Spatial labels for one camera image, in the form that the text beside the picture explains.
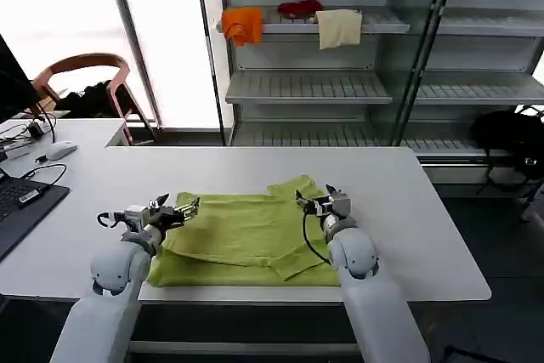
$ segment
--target cream cloth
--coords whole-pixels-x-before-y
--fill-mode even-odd
[[[360,43],[363,22],[361,13],[353,10],[315,12],[320,30],[320,50]]]

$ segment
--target floor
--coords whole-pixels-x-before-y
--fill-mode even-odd
[[[434,334],[433,361],[454,345],[511,363],[541,363],[544,344],[544,232],[519,222],[519,208],[508,199],[444,199],[463,238],[489,282],[493,298],[461,304]],[[0,314],[6,361],[48,361],[70,305],[10,302]],[[267,330],[256,331],[255,322]],[[335,327],[335,331],[323,330]],[[193,342],[350,343],[353,335],[343,309],[263,307],[144,307],[134,339]],[[132,362],[290,361],[262,358],[134,355]],[[293,361],[360,361],[330,356]],[[450,363],[475,362],[456,357]]]

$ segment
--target cloth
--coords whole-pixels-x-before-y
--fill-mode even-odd
[[[320,32],[320,50],[360,43],[363,22],[361,13],[353,10],[316,12]]]
[[[282,3],[278,6],[278,13],[286,19],[307,19],[318,10],[323,10],[323,6],[318,0],[301,0]]]
[[[257,44],[263,36],[263,10],[257,8],[229,9],[221,19],[225,38],[233,38],[235,45]]]
[[[198,216],[170,230],[148,281],[154,286],[336,286],[333,268],[302,235],[295,191],[322,196],[308,176],[268,188],[267,195],[202,195]],[[177,204],[196,198],[180,193]],[[319,219],[307,218],[312,245],[327,255]]]

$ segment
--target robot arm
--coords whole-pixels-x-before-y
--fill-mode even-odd
[[[102,213],[113,225],[128,231],[121,241],[97,254],[83,297],[71,308],[54,350],[55,363],[121,362],[127,353],[138,317],[139,290],[150,271],[151,258],[170,229],[198,213],[199,201],[183,207],[165,207],[166,196],[148,207],[131,206],[124,213]]]
[[[329,185],[327,189],[329,196],[314,200],[297,192],[297,202],[307,214],[321,218],[330,263],[338,272],[344,307],[364,361],[429,362],[408,303],[379,264],[370,236],[349,217],[349,197]]]

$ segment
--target chair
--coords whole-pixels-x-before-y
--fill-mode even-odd
[[[138,106],[138,103],[136,102],[136,99],[134,99],[132,93],[130,92],[130,89],[127,85],[127,76],[130,72],[130,69],[128,68],[127,62],[120,56],[115,54],[106,54],[106,53],[94,53],[94,54],[81,54],[76,55],[73,57],[69,57],[67,59],[58,61],[51,65],[50,67],[46,68],[42,73],[37,76],[32,84],[34,85],[34,89],[37,90],[38,95],[40,95],[41,98],[49,97],[53,100],[53,102],[58,103],[60,101],[59,95],[49,86],[49,80],[52,76],[55,74],[59,74],[61,72],[67,72],[67,71],[74,71],[78,70],[80,68],[86,68],[86,67],[94,67],[96,65],[108,65],[111,67],[118,67],[119,71],[115,74],[113,79],[110,81],[110,83],[107,86],[108,90],[108,97],[111,103],[111,106],[113,110],[117,113],[117,115],[120,118],[123,118],[125,121],[127,120],[128,116],[131,114],[137,114],[139,116],[139,119],[141,122],[144,123],[145,127],[148,131],[151,133],[151,138],[156,142],[156,134],[153,128],[151,127],[150,123],[145,118],[142,110]],[[130,100],[130,105],[127,112],[123,114],[121,110],[121,106],[119,105],[119,100],[116,96],[117,92],[126,89],[128,99]],[[31,111],[33,113],[39,113],[36,112],[36,107],[31,108]],[[127,136],[128,143],[130,145],[134,145],[133,137],[130,131],[128,130],[128,127],[125,127],[124,129],[125,135]]]

